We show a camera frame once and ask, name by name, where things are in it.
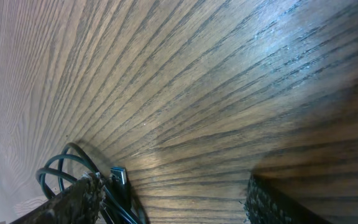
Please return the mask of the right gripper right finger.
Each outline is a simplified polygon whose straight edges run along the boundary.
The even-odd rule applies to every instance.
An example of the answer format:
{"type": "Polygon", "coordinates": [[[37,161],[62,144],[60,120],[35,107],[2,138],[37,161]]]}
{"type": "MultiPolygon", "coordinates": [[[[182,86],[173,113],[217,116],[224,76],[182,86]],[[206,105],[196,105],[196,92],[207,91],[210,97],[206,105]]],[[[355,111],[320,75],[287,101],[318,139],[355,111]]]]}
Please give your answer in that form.
{"type": "Polygon", "coordinates": [[[331,224],[254,174],[248,181],[244,210],[256,224],[331,224]]]}

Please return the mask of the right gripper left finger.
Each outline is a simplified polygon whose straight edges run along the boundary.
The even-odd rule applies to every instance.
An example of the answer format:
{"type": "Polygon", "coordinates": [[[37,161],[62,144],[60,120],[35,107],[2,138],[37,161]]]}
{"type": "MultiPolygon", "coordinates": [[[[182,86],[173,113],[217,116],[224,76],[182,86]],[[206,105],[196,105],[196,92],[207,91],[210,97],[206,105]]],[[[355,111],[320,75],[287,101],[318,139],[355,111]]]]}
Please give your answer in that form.
{"type": "Polygon", "coordinates": [[[94,224],[103,199],[103,181],[96,175],[81,179],[12,224],[94,224]]]}

